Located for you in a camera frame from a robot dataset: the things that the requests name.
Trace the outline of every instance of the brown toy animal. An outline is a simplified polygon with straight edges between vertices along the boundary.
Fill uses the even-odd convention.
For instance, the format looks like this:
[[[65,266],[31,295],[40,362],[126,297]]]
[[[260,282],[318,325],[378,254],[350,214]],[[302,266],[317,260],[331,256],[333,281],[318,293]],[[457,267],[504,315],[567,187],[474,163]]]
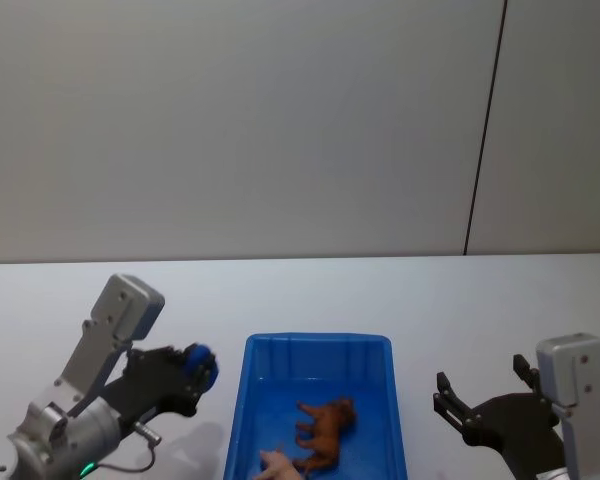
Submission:
[[[296,428],[312,435],[310,440],[296,436],[296,443],[302,448],[314,451],[306,460],[294,460],[298,470],[305,477],[312,470],[330,468],[338,464],[340,458],[340,434],[356,421],[351,398],[340,398],[322,407],[310,407],[298,402],[298,408],[313,417],[313,424],[296,423]]]

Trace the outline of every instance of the white tabletop surface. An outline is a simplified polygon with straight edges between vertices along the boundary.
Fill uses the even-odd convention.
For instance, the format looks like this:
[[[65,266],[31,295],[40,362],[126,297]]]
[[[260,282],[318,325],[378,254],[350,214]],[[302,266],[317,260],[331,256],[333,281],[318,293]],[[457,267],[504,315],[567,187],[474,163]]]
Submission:
[[[600,255],[0,265],[0,438],[61,372],[114,272],[166,297],[138,347],[204,342],[220,365],[194,418],[152,422],[165,440],[144,480],[222,478],[245,340],[274,331],[386,335],[409,478],[511,479],[499,455],[465,446],[433,412],[436,372],[473,406],[525,391],[511,371],[514,353],[535,363],[541,339],[600,335]],[[110,461],[147,458],[144,442],[129,438]],[[137,477],[102,470],[90,478]]]

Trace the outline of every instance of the cable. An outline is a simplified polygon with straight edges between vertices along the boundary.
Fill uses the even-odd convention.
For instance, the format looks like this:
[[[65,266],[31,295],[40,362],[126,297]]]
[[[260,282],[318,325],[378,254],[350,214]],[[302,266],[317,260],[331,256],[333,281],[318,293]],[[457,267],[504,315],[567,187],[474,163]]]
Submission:
[[[156,463],[155,446],[149,445],[149,452],[151,452],[151,461],[149,462],[149,464],[146,467],[126,468],[126,467],[119,467],[118,465],[111,465],[108,463],[98,463],[97,466],[98,466],[98,468],[108,468],[109,470],[115,470],[116,472],[122,472],[122,473],[143,473],[143,472],[146,472],[147,470],[149,470],[151,467],[153,467],[153,465]]]

